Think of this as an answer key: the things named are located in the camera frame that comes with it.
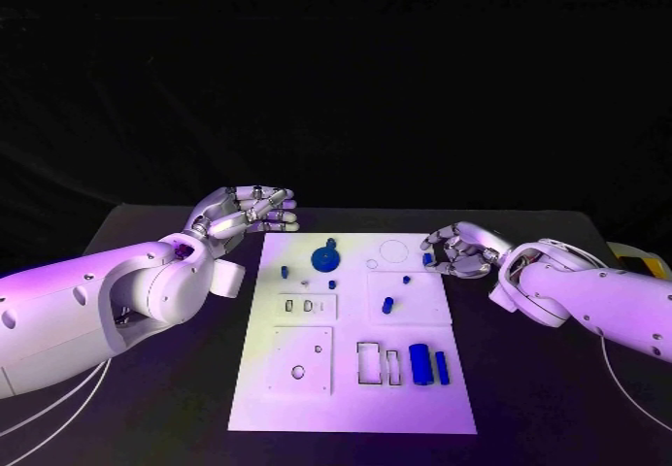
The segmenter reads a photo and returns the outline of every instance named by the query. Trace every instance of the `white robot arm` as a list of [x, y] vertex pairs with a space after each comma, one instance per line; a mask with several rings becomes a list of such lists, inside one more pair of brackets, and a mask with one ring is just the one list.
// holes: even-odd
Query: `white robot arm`
[[181, 233], [0, 279], [0, 398], [68, 379], [185, 322], [210, 292], [236, 297], [246, 269], [220, 257], [247, 231], [299, 230], [292, 197], [221, 188]]
[[585, 251], [554, 240], [517, 248], [466, 221], [436, 231], [422, 248], [443, 243], [449, 262], [427, 269], [481, 278], [500, 266], [491, 299], [559, 327], [573, 316], [608, 340], [672, 362], [672, 282], [605, 268]]

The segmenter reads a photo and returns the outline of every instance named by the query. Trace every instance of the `small blue piece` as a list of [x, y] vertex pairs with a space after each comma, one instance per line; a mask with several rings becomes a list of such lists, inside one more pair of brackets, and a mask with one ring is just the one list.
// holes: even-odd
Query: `small blue piece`
[[394, 304], [396, 304], [396, 300], [388, 296], [386, 298], [386, 302], [383, 303], [383, 314], [390, 314], [393, 312]]
[[423, 343], [409, 347], [410, 367], [413, 369], [413, 383], [432, 385], [435, 374], [432, 373], [430, 348]]
[[442, 385], [448, 385], [452, 380], [449, 379], [449, 367], [446, 365], [446, 355], [443, 351], [438, 351], [438, 369], [439, 369], [439, 379], [442, 380]]
[[312, 266], [318, 272], [332, 272], [341, 264], [341, 255], [337, 250], [337, 241], [329, 238], [326, 246], [318, 248], [312, 254]]

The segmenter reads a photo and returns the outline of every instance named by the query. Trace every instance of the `black curtain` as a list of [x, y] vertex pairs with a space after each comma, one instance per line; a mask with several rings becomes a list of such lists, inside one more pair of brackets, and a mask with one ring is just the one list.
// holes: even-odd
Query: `black curtain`
[[315, 207], [579, 210], [671, 253], [670, 12], [279, 3], [0, 11], [3, 272], [77, 256], [117, 203], [251, 183]]

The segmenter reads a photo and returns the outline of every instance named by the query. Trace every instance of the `table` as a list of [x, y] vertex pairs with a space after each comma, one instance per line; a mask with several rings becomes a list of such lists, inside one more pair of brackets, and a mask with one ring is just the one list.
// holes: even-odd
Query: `table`
[[[191, 207], [122, 205], [86, 253], [161, 239], [179, 231]], [[590, 219], [576, 212], [298, 209], [306, 232], [432, 232], [469, 220], [517, 244], [551, 237], [616, 266]], [[576, 321], [560, 329], [489, 301], [495, 275], [445, 278], [478, 436], [228, 432], [240, 357], [264, 235], [250, 235], [227, 260], [247, 267], [236, 300], [211, 295], [185, 325], [113, 360], [78, 419], [22, 463], [135, 464], [664, 464], [670, 433], [628, 403], [606, 372], [600, 339]], [[672, 420], [672, 367], [609, 344], [616, 373], [634, 395]], [[0, 429], [73, 389], [86, 375], [0, 400]], [[22, 433], [2, 439], [0, 464], [71, 416], [87, 389]]]

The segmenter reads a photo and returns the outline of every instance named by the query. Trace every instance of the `cable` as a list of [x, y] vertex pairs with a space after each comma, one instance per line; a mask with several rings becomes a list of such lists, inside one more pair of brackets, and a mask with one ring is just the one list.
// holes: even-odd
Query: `cable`
[[658, 424], [662, 425], [671, 432], [672, 432], [672, 427], [667, 425], [649, 412], [648, 410], [638, 404], [638, 402], [634, 400], [634, 397], [629, 395], [626, 389], [624, 388], [624, 385], [621, 384], [619, 378], [616, 377], [616, 374], [613, 373], [612, 369], [612, 364], [609, 363], [609, 356], [606, 354], [606, 344], [605, 344], [605, 337], [600, 337], [602, 339], [602, 354], [605, 355], [605, 363], [606, 363], [606, 368], [609, 369], [609, 374], [612, 375], [613, 381], [619, 385], [621, 391], [626, 395], [628, 399], [631, 400], [631, 403], [637, 406], [637, 408], [648, 415], [648, 417], [658, 422]]
[[15, 432], [21, 427], [24, 427], [29, 422], [34, 422], [41, 416], [47, 415], [47, 413], [50, 413], [54, 410], [54, 408], [57, 408], [77, 394], [80, 389], [86, 386], [87, 382], [94, 378], [96, 374], [99, 374], [104, 365], [106, 362], [102, 362], [99, 364], [99, 367], [93, 370], [89, 377], [84, 379], [81, 384], [71, 390], [71, 392], [67, 393], [61, 397], [61, 399], [55, 403], [52, 403], [37, 415], [31, 416], [24, 422], [15, 425], [15, 427], [11, 427], [6, 431], [0, 432], [0, 437], [5, 437], [11, 432]]
[[[562, 243], [570, 250], [575, 250], [575, 252], [579, 252], [580, 254], [583, 254], [585, 257], [590, 260], [590, 262], [593, 262], [593, 264], [598, 266], [598, 268], [608, 268], [606, 264], [589, 252], [586, 252], [585, 250], [580, 250], [577, 247], [575, 247], [572, 245], [567, 245], [562, 241], [559, 241], [559, 243]], [[624, 385], [621, 384], [619, 378], [616, 377], [616, 373], [613, 372], [612, 363], [609, 362], [609, 354], [606, 353], [606, 344], [605, 344], [603, 335], [600, 335], [600, 340], [602, 340], [602, 354], [605, 356], [606, 369], [609, 370], [609, 374], [612, 375], [613, 381], [616, 382], [616, 385], [621, 388], [621, 391], [626, 395], [626, 398], [631, 400], [631, 403], [635, 405], [635, 407], [645, 413], [648, 418], [651, 420], [654, 420], [662, 427], [665, 427], [665, 429], [668, 429], [672, 432], [672, 427], [670, 427], [670, 425], [665, 424], [665, 422], [662, 422], [661, 419], [658, 419], [658, 417], [655, 417], [648, 412], [648, 410], [635, 401], [634, 397], [631, 396], [631, 394], [626, 391], [626, 388], [624, 388]]]
[[54, 432], [54, 434], [42, 441], [42, 443], [40, 443], [34, 447], [32, 450], [28, 453], [25, 453], [15, 461], [12, 461], [12, 463], [8, 463], [5, 466], [15, 466], [15, 464], [18, 464], [28, 456], [31, 456], [47, 445], [47, 443], [60, 435], [61, 431], [70, 426], [71, 422], [74, 421], [74, 419], [80, 415], [81, 411], [84, 410], [89, 402], [91, 401], [91, 398], [96, 395], [96, 392], [99, 391], [99, 387], [102, 386], [102, 382], [106, 379], [106, 374], [109, 373], [110, 363], [112, 363], [112, 359], [109, 359], [107, 362], [103, 363], [103, 364], [106, 364], [106, 369], [103, 370], [102, 378], [99, 379], [99, 382], [96, 383], [94, 389], [91, 390], [91, 393], [89, 394], [89, 397], [84, 400], [84, 403], [81, 404], [80, 409], [74, 412], [74, 415], [68, 419], [67, 423], [57, 429], [57, 432]]

